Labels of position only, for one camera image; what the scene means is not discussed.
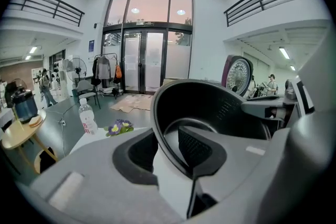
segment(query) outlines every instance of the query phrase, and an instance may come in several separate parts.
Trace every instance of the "glass door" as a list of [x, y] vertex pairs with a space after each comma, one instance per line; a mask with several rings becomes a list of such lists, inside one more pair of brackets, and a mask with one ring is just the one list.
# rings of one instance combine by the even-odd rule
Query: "glass door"
[[126, 30], [122, 48], [126, 93], [154, 94], [163, 81], [165, 31]]

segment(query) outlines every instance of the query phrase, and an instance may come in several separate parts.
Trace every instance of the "blue sign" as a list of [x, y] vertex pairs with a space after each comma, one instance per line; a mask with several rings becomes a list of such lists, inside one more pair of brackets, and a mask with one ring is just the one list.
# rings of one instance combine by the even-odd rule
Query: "blue sign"
[[89, 52], [93, 52], [94, 51], [94, 40], [90, 40], [89, 41]]

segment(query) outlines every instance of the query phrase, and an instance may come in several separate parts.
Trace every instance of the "brick wall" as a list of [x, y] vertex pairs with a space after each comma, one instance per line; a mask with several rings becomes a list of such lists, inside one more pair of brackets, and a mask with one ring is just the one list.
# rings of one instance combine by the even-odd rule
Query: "brick wall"
[[12, 66], [0, 67], [0, 76], [3, 81], [8, 83], [14, 79], [22, 79], [27, 84], [27, 88], [33, 91], [32, 69], [40, 67], [43, 67], [43, 61], [17, 63]]

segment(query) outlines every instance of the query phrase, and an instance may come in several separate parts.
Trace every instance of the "plastic bottle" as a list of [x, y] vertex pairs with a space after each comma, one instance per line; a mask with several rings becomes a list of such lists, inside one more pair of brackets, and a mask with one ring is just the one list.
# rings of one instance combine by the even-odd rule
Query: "plastic bottle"
[[79, 100], [80, 108], [79, 108], [79, 117], [82, 121], [84, 130], [88, 134], [96, 134], [98, 131], [98, 126], [96, 124], [94, 113], [92, 107], [87, 104], [86, 98], [82, 98]]

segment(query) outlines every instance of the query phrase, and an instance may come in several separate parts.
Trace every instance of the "jeans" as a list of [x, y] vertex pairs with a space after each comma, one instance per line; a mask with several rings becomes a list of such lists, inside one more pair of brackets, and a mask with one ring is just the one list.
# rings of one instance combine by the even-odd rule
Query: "jeans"
[[50, 102], [52, 104], [57, 104], [57, 102], [54, 100], [54, 97], [51, 95], [49, 88], [43, 87], [42, 92], [44, 93], [44, 97], [46, 98], [47, 107], [50, 106]]

